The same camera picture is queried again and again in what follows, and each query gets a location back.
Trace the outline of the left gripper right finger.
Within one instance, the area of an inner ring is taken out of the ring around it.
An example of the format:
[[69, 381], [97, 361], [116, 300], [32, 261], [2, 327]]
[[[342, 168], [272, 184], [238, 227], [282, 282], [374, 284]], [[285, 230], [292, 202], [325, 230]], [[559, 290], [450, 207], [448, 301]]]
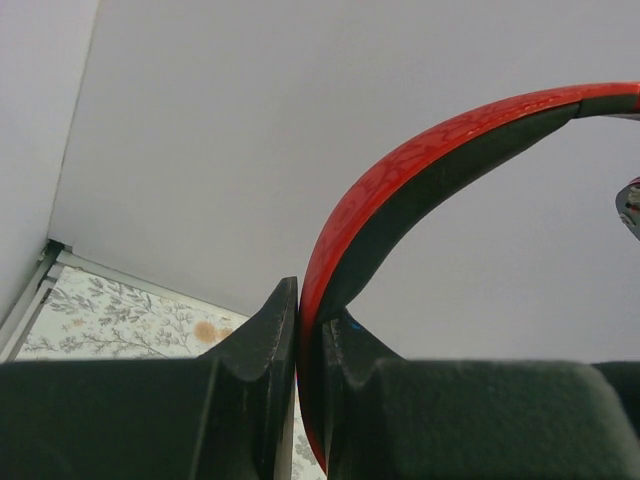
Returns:
[[593, 366], [407, 360], [347, 312], [324, 324], [332, 479], [635, 479], [639, 439]]

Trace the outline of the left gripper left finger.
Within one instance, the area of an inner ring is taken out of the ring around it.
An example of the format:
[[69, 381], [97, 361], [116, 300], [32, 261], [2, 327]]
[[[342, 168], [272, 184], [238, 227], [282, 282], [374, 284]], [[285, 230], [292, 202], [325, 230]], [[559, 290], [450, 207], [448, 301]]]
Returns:
[[1, 368], [5, 479], [287, 479], [298, 285], [193, 359]]

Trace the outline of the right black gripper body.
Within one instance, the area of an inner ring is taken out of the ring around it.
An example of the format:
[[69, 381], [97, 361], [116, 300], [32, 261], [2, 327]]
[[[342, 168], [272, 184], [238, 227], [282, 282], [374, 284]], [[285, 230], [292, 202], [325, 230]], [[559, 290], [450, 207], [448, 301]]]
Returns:
[[635, 431], [640, 432], [640, 363], [638, 361], [612, 361], [594, 363], [596, 368], [616, 391], [623, 409]]

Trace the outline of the red black headphones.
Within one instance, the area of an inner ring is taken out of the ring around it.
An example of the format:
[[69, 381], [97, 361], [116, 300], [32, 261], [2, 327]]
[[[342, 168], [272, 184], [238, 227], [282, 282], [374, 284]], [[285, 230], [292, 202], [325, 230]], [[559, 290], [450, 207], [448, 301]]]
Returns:
[[411, 228], [482, 175], [573, 119], [638, 113], [636, 82], [582, 84], [509, 97], [413, 137], [347, 191], [314, 246], [299, 308], [300, 408], [321, 467], [328, 466], [317, 384], [322, 323], [364, 289]]

